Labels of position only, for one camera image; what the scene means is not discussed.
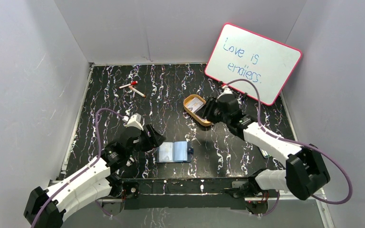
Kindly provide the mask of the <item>silver credit card stack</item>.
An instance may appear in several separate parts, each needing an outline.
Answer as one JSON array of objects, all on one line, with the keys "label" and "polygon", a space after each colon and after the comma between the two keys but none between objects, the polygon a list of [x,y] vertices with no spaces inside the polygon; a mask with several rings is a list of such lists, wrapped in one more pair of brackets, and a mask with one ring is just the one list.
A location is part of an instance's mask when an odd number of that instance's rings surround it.
[{"label": "silver credit card stack", "polygon": [[198,110],[200,110],[205,105],[205,102],[202,101],[198,97],[194,97],[191,101],[189,101],[186,105],[189,111],[192,113],[196,113]]}]

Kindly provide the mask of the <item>blue leather card holder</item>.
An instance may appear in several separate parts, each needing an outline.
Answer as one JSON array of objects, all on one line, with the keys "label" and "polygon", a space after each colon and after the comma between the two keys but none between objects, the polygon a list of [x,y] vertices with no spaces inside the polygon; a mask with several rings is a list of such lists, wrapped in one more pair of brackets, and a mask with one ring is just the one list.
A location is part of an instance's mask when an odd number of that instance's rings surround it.
[{"label": "blue leather card holder", "polygon": [[173,142],[173,162],[171,163],[190,163],[194,154],[194,149],[190,141]]}]

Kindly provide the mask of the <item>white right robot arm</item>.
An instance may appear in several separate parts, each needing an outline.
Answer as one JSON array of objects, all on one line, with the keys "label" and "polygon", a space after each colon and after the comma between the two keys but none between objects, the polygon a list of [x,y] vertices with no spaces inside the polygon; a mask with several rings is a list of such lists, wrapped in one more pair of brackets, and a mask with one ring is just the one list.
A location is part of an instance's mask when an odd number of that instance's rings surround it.
[{"label": "white right robot arm", "polygon": [[284,166],[283,170],[263,169],[252,174],[249,192],[253,196],[260,197],[267,190],[282,190],[306,200],[330,182],[320,153],[286,142],[268,129],[262,130],[255,118],[242,111],[234,95],[209,98],[197,114],[214,124],[226,124],[233,135],[266,151]]}]

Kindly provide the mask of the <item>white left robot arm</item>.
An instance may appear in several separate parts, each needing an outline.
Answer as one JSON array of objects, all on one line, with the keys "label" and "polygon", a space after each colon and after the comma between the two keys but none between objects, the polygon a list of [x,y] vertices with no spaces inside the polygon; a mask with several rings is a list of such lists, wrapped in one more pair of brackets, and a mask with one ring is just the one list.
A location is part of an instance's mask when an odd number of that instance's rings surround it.
[{"label": "white left robot arm", "polygon": [[83,168],[46,189],[32,190],[23,213],[25,219],[33,228],[59,228],[89,203],[102,197],[119,197],[124,192],[123,181],[115,172],[131,165],[135,152],[148,152],[165,139],[151,124],[143,129],[126,127]]}]

